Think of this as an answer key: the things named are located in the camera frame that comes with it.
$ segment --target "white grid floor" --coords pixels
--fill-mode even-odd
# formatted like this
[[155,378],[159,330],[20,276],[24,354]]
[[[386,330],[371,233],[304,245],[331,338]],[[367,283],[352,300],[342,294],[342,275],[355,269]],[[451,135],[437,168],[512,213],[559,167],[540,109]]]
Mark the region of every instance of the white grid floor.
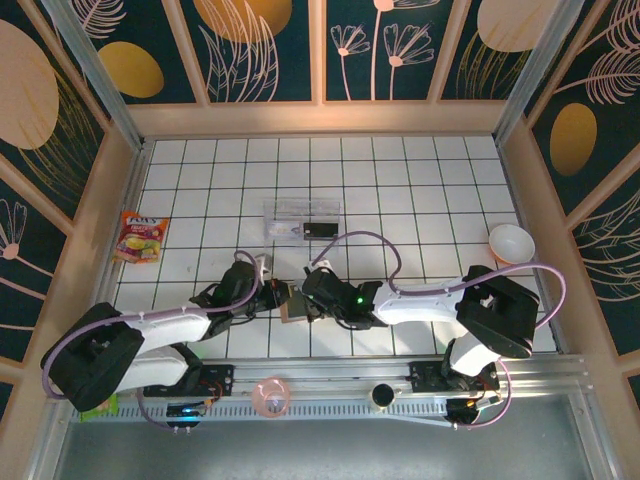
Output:
[[[407,284],[457,277],[474,264],[496,268],[488,232],[518,222],[506,183],[490,136],[159,141],[138,211],[171,217],[162,258],[127,264],[115,305],[187,304],[222,278],[236,248],[264,251],[263,204],[275,198],[342,200],[342,228],[382,233],[398,245]],[[274,275],[304,278],[320,249],[269,247]],[[329,259],[355,284],[395,268],[393,255],[368,238],[349,239]],[[532,272],[514,279],[538,292]],[[209,359],[441,354],[459,332],[430,322],[348,332],[330,320],[285,325],[273,312],[190,347]],[[556,351],[548,326],[536,333],[534,350]]]

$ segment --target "white line drawing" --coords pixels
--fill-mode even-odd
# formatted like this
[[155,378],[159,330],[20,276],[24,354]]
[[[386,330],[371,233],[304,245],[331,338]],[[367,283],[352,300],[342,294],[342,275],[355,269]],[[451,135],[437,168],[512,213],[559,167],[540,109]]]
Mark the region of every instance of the white line drawing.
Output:
[[393,80],[396,68],[406,65],[417,65],[430,62],[434,58],[433,48],[427,48],[431,43],[429,25],[417,27],[407,25],[398,35],[398,24],[384,27],[384,45],[391,65],[389,77],[389,100],[393,100]]
[[585,85],[592,103],[623,105],[640,87],[640,0],[618,0],[609,26],[587,42],[584,52],[606,36],[613,50],[604,53],[591,67],[587,78],[563,85],[553,94]]
[[575,234],[598,300],[624,302],[640,298],[640,191],[620,207],[593,215]]
[[[262,17],[256,18],[245,1],[247,25],[231,0],[222,0],[224,15],[213,3],[202,2],[210,24],[215,26],[213,37],[199,27],[209,50],[209,72],[206,87],[216,102],[255,102],[268,94],[271,101],[278,87],[278,50],[271,28]],[[224,40],[241,38],[242,41]]]
[[331,27],[331,38],[333,44],[340,55],[340,64],[342,66],[342,81],[344,82],[344,91],[347,94],[347,100],[351,100],[349,92],[349,82],[347,81],[347,72],[344,65],[344,58],[349,55],[368,52],[371,50],[371,43],[367,42],[367,36],[362,30],[362,25],[357,27],[348,25],[342,29],[342,26],[335,25]]
[[585,43],[577,55],[607,37],[609,44],[619,52],[630,52],[640,47],[640,0],[619,0],[611,13],[609,26]]
[[107,39],[127,15],[123,11],[124,0],[73,0],[82,29],[87,36]]
[[382,12],[431,7],[438,3],[440,3],[440,0],[373,0],[378,13],[376,14],[376,24],[373,29],[373,49],[371,52],[371,100],[376,99],[376,55],[378,53],[378,33],[380,31]]

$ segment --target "white bowl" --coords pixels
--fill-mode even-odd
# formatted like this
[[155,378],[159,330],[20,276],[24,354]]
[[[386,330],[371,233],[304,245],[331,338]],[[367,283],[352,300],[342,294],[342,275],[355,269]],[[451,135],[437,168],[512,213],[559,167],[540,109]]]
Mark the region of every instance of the white bowl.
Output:
[[508,224],[491,230],[489,246],[498,261],[508,265],[528,262],[536,252],[531,235],[520,227]]

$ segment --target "leaf illustration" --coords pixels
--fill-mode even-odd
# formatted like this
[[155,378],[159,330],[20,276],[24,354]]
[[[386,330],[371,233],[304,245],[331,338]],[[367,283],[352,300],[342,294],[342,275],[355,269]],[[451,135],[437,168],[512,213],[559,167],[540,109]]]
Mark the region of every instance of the leaf illustration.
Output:
[[278,86],[278,51],[271,29],[246,1],[244,5],[246,21],[230,0],[222,0],[224,14],[210,0],[203,2],[217,32],[212,36],[200,27],[209,50],[207,89],[215,102],[254,102],[265,95],[270,101]]
[[72,0],[82,29],[91,38],[106,39],[127,12],[124,0]]

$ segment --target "green object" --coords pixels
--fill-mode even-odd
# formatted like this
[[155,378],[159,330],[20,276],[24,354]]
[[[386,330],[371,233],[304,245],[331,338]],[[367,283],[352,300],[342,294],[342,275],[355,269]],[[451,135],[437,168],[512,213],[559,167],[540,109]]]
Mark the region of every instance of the green object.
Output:
[[112,415],[116,415],[118,413],[118,397],[116,397],[115,393],[96,408],[86,412],[80,412],[80,422],[86,422],[87,420],[91,420],[93,417],[106,415],[107,413],[111,413]]

